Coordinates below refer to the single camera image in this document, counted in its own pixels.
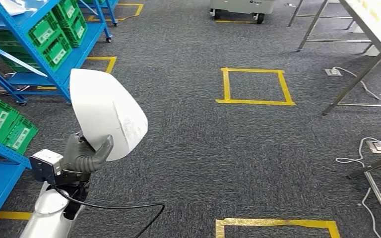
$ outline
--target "floor marking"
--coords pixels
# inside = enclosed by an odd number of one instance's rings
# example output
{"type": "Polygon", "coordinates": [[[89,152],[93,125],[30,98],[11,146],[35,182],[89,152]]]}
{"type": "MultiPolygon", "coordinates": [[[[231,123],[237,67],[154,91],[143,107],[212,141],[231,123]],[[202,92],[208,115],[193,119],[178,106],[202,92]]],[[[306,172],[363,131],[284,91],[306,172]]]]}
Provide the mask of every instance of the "floor marking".
{"type": "MultiPolygon", "coordinates": [[[[125,18],[121,19],[116,19],[117,21],[123,21],[131,17],[139,16],[141,14],[142,8],[144,7],[144,4],[142,3],[118,3],[116,6],[137,6],[138,8],[136,9],[135,15],[132,16],[127,16],[125,18]]],[[[87,21],[100,21],[100,19],[95,18],[94,15],[91,15],[88,17],[87,21]]]]}
{"type": "MultiPolygon", "coordinates": [[[[117,56],[108,56],[108,57],[87,57],[86,60],[108,60],[109,63],[106,67],[106,73],[112,73],[113,67],[115,66],[115,62],[117,56]]],[[[37,86],[38,90],[47,90],[47,89],[56,89],[56,87],[53,86],[37,86]]]]}
{"type": "Polygon", "coordinates": [[[224,99],[216,99],[218,103],[236,103],[236,104],[262,104],[262,105],[277,105],[277,106],[295,106],[296,104],[291,99],[290,91],[284,79],[283,70],[275,69],[255,69],[255,68],[221,68],[223,71],[223,87],[224,99]],[[229,72],[246,72],[246,73],[276,73],[285,101],[265,101],[265,100],[241,100],[231,99],[230,93],[230,78],[229,72]]]}
{"type": "Polygon", "coordinates": [[[30,220],[31,212],[4,212],[0,211],[0,219],[30,220]]]}
{"type": "Polygon", "coordinates": [[[225,226],[270,227],[282,225],[295,225],[309,228],[327,228],[331,238],[340,238],[338,227],[335,221],[241,218],[225,218],[224,220],[215,220],[215,238],[226,238],[224,231],[225,226]]]}
{"type": "Polygon", "coordinates": [[[215,22],[219,22],[219,23],[251,23],[251,24],[255,24],[255,22],[253,22],[253,21],[215,20],[215,22]]]}

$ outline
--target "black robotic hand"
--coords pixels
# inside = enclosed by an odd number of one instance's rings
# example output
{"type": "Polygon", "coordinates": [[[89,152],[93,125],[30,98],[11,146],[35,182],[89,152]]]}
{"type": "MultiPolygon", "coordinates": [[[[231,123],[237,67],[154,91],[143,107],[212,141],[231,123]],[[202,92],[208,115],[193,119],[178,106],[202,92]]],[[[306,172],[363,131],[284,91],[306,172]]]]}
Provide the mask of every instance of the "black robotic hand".
{"type": "Polygon", "coordinates": [[[101,147],[95,151],[81,134],[79,132],[69,136],[63,153],[63,168],[82,173],[96,172],[113,149],[113,137],[108,135],[101,147]]]}

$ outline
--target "white cable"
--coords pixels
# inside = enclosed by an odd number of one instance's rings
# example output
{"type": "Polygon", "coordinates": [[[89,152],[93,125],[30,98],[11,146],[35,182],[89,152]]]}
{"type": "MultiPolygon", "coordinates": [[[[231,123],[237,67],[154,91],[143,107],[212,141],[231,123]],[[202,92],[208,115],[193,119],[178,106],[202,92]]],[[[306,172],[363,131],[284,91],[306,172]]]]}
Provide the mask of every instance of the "white cable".
{"type": "MultiPolygon", "coordinates": [[[[351,75],[354,76],[354,77],[357,77],[357,75],[356,75],[355,73],[350,72],[350,71],[348,71],[348,70],[346,70],[346,69],[344,69],[344,68],[341,68],[341,67],[334,67],[334,68],[332,68],[332,69],[340,69],[340,70],[342,70],[342,71],[345,71],[345,72],[351,74],[351,75]]],[[[376,98],[376,99],[378,99],[378,100],[381,100],[380,97],[378,97],[376,94],[374,94],[372,91],[370,91],[370,90],[367,88],[366,84],[365,84],[363,81],[360,81],[360,82],[362,83],[363,88],[364,88],[364,90],[365,90],[366,92],[368,92],[368,93],[369,93],[370,95],[372,95],[374,98],[376,98]]]]}
{"type": "MultiPolygon", "coordinates": [[[[339,158],[336,158],[335,161],[338,162],[338,163],[342,163],[342,164],[348,164],[348,163],[351,163],[351,162],[357,162],[357,163],[360,163],[362,165],[362,167],[364,168],[365,165],[363,162],[361,162],[361,160],[363,160],[363,153],[362,153],[362,148],[363,148],[363,143],[366,139],[371,139],[371,140],[374,140],[374,141],[379,141],[379,140],[376,140],[372,137],[365,137],[363,138],[361,141],[360,141],[360,146],[359,146],[359,158],[358,159],[351,159],[351,158],[342,158],[342,157],[339,157],[339,158]]],[[[370,216],[372,218],[372,226],[373,226],[373,231],[375,232],[376,236],[378,238],[381,238],[381,236],[379,235],[379,233],[376,231],[376,220],[375,220],[375,216],[373,215],[372,211],[370,210],[370,208],[368,206],[366,206],[365,204],[365,201],[367,199],[367,197],[369,196],[369,193],[370,193],[370,190],[372,188],[369,187],[369,189],[367,190],[367,193],[366,193],[366,196],[364,196],[361,204],[367,209],[367,211],[370,213],[370,216]]]]}

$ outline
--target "floor power outlet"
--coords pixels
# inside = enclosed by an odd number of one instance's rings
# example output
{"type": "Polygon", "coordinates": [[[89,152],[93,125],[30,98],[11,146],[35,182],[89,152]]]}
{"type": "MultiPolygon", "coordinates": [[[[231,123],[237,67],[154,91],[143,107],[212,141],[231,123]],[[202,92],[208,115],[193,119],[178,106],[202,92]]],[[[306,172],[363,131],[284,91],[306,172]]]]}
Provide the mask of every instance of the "floor power outlet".
{"type": "Polygon", "coordinates": [[[368,140],[366,144],[369,146],[372,153],[381,153],[381,140],[368,140]]]}
{"type": "Polygon", "coordinates": [[[342,76],[341,72],[338,69],[325,69],[325,72],[328,76],[342,76]]]}

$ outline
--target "shelf caster wheel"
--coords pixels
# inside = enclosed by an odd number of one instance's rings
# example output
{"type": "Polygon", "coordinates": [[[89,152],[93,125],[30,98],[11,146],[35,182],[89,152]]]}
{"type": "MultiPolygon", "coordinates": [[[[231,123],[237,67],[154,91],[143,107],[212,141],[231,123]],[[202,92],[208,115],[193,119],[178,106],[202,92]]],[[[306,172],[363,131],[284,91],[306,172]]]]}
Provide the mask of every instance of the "shelf caster wheel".
{"type": "Polygon", "coordinates": [[[209,14],[211,14],[211,16],[214,18],[214,20],[219,20],[220,19],[220,12],[221,12],[221,10],[211,9],[209,14]]]}
{"type": "Polygon", "coordinates": [[[263,13],[255,13],[254,14],[254,19],[256,20],[257,24],[262,24],[263,20],[265,19],[265,14],[263,14],[263,13]]]}

